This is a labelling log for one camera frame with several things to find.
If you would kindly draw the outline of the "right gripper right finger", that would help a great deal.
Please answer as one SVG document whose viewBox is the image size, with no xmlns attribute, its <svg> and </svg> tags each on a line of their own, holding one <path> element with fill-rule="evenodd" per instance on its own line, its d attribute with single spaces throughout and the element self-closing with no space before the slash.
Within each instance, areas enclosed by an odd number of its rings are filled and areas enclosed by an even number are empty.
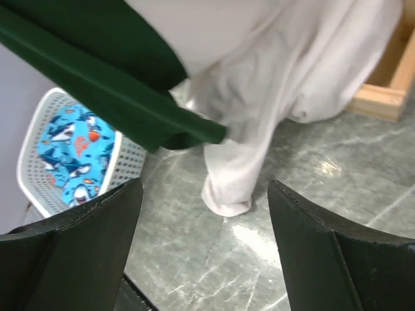
<svg viewBox="0 0 415 311">
<path fill-rule="evenodd" d="M 279 181 L 270 219 L 292 310 L 413 310 L 414 240 L 358 224 Z"/>
</svg>

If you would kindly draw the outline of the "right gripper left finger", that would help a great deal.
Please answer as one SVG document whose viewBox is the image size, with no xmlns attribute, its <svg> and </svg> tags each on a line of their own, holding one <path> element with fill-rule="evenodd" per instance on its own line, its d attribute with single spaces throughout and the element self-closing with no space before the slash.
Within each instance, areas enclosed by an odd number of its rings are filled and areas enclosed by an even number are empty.
<svg viewBox="0 0 415 311">
<path fill-rule="evenodd" d="M 142 199 L 131 179 L 1 235 L 1 309 L 112 310 Z"/>
</svg>

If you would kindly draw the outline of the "green and white t shirt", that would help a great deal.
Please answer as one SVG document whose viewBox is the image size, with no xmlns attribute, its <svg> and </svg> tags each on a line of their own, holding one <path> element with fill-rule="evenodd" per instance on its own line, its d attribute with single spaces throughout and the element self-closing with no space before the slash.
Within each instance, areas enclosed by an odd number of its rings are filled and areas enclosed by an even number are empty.
<svg viewBox="0 0 415 311">
<path fill-rule="evenodd" d="M 2 1 L 1 43 L 150 152 L 204 148 L 202 199 L 233 217 L 274 130 L 337 116 L 402 1 Z"/>
</svg>

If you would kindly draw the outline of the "white plastic basket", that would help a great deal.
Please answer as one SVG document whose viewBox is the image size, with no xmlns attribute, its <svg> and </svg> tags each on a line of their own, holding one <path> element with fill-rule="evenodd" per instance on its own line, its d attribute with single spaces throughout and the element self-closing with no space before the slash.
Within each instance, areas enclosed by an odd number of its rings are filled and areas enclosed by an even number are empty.
<svg viewBox="0 0 415 311">
<path fill-rule="evenodd" d="M 21 147 L 17 179 L 20 189 L 35 206 L 37 212 L 48 218 L 70 207 L 62 201 L 62 190 L 54 186 L 52 178 L 38 158 L 37 145 L 47 123 L 64 106 L 80 103 L 60 88 L 52 88 L 42 97 L 29 124 Z M 115 130 L 111 159 L 97 196 L 141 175 L 146 151 Z"/>
</svg>

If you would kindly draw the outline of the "blue shark print cloth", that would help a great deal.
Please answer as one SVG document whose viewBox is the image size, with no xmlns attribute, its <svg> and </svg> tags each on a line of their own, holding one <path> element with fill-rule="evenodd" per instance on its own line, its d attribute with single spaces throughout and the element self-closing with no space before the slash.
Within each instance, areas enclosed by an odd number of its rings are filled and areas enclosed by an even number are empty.
<svg viewBox="0 0 415 311">
<path fill-rule="evenodd" d="M 115 130 L 80 103 L 64 106 L 47 123 L 38 158 L 69 207 L 95 198 L 115 143 Z"/>
</svg>

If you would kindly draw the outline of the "wooden clothes rack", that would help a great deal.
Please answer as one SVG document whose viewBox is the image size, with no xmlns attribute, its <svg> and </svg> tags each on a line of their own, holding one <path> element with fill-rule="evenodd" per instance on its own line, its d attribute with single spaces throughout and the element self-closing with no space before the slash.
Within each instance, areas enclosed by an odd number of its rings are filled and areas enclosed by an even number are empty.
<svg viewBox="0 0 415 311">
<path fill-rule="evenodd" d="M 397 122 L 414 85 L 414 2 L 407 1 L 401 21 L 372 75 L 346 108 L 367 117 Z"/>
</svg>

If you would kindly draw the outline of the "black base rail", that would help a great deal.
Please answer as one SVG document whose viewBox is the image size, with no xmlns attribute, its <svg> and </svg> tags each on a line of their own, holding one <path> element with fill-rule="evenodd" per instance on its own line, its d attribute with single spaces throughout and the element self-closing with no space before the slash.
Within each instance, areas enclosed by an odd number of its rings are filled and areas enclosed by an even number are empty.
<svg viewBox="0 0 415 311">
<path fill-rule="evenodd" d="M 158 311 L 158 308 L 124 273 L 114 311 Z"/>
</svg>

